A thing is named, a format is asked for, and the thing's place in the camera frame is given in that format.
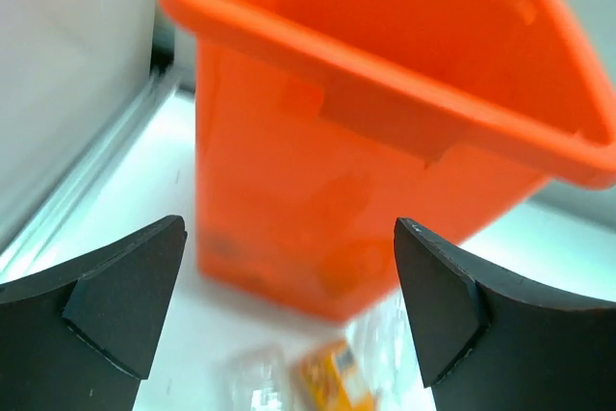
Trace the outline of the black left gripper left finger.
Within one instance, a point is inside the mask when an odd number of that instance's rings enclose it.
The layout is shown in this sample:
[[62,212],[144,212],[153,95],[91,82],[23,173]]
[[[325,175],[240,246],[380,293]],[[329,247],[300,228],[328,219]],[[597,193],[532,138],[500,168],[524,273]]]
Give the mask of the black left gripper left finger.
[[187,241],[180,216],[1,286],[4,410],[130,410]]

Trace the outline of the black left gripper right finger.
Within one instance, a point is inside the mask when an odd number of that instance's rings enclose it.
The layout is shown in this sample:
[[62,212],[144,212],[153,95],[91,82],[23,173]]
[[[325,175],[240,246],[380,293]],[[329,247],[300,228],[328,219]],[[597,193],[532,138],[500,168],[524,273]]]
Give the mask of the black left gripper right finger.
[[439,410],[611,410],[615,305],[536,282],[397,220],[420,373]]

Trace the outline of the orange juice bottle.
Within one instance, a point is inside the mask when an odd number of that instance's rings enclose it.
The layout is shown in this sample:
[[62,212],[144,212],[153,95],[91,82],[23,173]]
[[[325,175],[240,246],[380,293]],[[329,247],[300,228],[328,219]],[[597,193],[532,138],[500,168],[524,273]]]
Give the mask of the orange juice bottle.
[[295,378],[308,410],[373,411],[376,399],[345,339],[313,350],[295,364]]

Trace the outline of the clear bottle white label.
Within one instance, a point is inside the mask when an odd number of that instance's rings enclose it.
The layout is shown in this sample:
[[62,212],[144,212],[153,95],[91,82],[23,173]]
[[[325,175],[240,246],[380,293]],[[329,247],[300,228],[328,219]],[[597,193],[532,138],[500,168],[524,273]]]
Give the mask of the clear bottle white label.
[[302,410],[285,353],[278,344],[241,351],[223,366],[222,410]]

